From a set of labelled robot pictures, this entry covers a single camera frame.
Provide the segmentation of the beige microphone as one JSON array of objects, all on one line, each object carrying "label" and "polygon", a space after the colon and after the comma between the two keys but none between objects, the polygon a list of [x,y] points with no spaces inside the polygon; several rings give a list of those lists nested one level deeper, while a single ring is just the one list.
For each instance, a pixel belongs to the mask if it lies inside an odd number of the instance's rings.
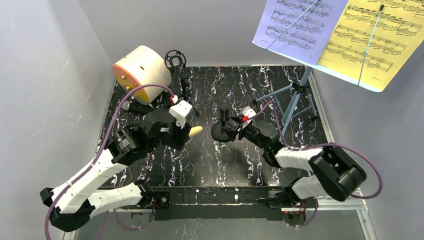
[{"label": "beige microphone", "polygon": [[199,133],[201,133],[203,131],[203,127],[202,126],[194,126],[190,129],[188,136],[189,137],[193,137]]}]

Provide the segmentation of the black round microphone stand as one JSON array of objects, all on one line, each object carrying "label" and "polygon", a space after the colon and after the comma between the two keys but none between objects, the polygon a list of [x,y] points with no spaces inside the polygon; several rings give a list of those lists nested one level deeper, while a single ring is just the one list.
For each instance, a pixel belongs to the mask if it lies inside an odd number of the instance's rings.
[{"label": "black round microphone stand", "polygon": [[228,143],[235,140],[233,125],[230,123],[229,110],[227,108],[220,109],[219,121],[213,124],[211,136],[220,143]]}]

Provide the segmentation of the blue music stand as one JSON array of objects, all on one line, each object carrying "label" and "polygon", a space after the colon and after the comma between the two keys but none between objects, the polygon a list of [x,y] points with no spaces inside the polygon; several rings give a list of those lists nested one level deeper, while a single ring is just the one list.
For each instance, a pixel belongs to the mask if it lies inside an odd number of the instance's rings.
[{"label": "blue music stand", "polygon": [[[290,121],[293,117],[297,117],[298,115],[300,115],[300,114],[302,114],[302,113],[304,113],[308,110],[311,111],[313,119],[316,119],[318,117],[318,111],[317,111],[315,104],[314,104],[314,101],[313,101],[311,86],[307,84],[307,82],[309,81],[309,76],[312,73],[312,70],[313,70],[313,68],[311,66],[307,66],[305,68],[305,72],[302,75],[300,82],[294,81],[291,85],[287,85],[283,88],[280,88],[280,89],[273,91],[273,92],[271,92],[267,95],[264,95],[262,97],[256,98],[252,101],[253,105],[256,105],[258,102],[269,99],[271,97],[273,97],[277,101],[278,100],[277,99],[278,94],[286,92],[290,89],[294,89],[294,94],[293,94],[286,110],[282,112],[283,116],[282,116],[282,119],[280,121],[281,124],[282,124],[282,130],[281,130],[282,134],[286,133],[286,130],[289,126],[289,123],[290,123]],[[302,96],[304,96],[308,100],[309,105],[306,108],[298,111],[295,114],[297,104],[300,101]]]}]

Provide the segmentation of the silver microphone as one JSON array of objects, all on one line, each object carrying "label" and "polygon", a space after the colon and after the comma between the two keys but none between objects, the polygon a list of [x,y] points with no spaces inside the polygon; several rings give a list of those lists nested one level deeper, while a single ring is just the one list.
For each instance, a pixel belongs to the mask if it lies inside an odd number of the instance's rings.
[{"label": "silver microphone", "polygon": [[155,110],[155,108],[152,107],[152,106],[143,105],[143,104],[140,104],[137,101],[131,102],[131,101],[127,101],[127,100],[123,102],[123,105],[121,106],[121,108],[125,111],[138,113],[140,115],[146,115],[146,114],[151,113]]}]

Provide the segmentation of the black tripod microphone stand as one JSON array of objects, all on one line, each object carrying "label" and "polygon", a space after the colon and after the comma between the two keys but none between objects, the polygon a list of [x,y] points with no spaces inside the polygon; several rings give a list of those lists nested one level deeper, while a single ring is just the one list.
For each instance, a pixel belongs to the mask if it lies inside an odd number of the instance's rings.
[{"label": "black tripod microphone stand", "polygon": [[192,88],[190,87],[188,83],[188,78],[183,76],[184,69],[187,64],[187,59],[185,55],[176,49],[169,50],[165,57],[164,57],[164,63],[166,68],[171,72],[175,73],[178,77],[179,84],[181,87],[181,93],[178,95],[179,99],[183,99],[187,103],[191,104],[194,110],[194,113],[199,117],[200,113],[193,105],[190,97],[192,94]]}]

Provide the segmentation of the lavender sheet music page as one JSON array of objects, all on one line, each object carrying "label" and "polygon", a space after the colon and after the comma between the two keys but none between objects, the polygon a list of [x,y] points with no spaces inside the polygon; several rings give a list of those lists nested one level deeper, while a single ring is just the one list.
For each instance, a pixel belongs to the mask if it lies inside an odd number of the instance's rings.
[{"label": "lavender sheet music page", "polygon": [[268,0],[252,42],[306,65],[317,65],[347,3]]}]

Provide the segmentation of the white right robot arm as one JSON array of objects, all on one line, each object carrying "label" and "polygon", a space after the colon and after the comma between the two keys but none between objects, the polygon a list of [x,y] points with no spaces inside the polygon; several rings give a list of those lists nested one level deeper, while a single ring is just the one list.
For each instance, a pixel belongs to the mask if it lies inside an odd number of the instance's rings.
[{"label": "white right robot arm", "polygon": [[236,125],[225,132],[230,140],[247,139],[260,149],[265,162],[274,168],[295,168],[310,171],[312,176],[298,177],[274,197],[257,202],[294,206],[303,200],[330,196],[345,201],[366,179],[365,170],[339,146],[323,146],[294,150],[280,142],[280,134],[271,123],[255,127],[247,117],[232,117]]}]

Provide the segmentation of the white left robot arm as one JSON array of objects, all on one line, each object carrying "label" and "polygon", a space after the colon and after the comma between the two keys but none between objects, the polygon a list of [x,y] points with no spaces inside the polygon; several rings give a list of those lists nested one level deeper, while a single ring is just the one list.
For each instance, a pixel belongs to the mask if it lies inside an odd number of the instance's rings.
[{"label": "white left robot arm", "polygon": [[192,129],[187,122],[190,106],[174,105],[168,110],[155,109],[108,138],[94,159],[66,183],[40,192],[49,207],[47,228],[52,225],[64,232],[75,231],[103,212],[125,206],[154,207],[157,195],[145,180],[124,187],[98,192],[107,180],[159,147],[177,151],[184,148]]}]

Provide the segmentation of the white and orange drum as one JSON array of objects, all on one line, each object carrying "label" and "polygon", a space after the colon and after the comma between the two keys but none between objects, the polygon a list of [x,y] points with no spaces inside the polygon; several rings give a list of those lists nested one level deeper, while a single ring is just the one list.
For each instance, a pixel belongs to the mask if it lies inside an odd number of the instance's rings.
[{"label": "white and orange drum", "polygon": [[168,87],[172,83],[164,59],[145,45],[138,46],[114,63],[112,71],[118,83],[128,92],[145,84]]}]

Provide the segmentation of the yellow sheet music page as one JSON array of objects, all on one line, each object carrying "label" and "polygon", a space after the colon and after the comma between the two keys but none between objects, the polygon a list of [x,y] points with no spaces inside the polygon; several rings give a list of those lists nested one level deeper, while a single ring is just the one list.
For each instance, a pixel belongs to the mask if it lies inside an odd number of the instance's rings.
[{"label": "yellow sheet music page", "polygon": [[317,69],[379,93],[423,40],[422,0],[349,0]]}]

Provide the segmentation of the aluminium frame rail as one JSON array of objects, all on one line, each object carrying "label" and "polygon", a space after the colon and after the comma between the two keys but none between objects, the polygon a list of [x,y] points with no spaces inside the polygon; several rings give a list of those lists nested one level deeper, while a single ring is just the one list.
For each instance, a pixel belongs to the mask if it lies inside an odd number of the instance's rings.
[{"label": "aluminium frame rail", "polygon": [[[65,240],[374,240],[364,200],[275,203],[276,187],[155,187],[155,211],[125,205],[100,214]],[[257,199],[271,199],[258,203]]]}]

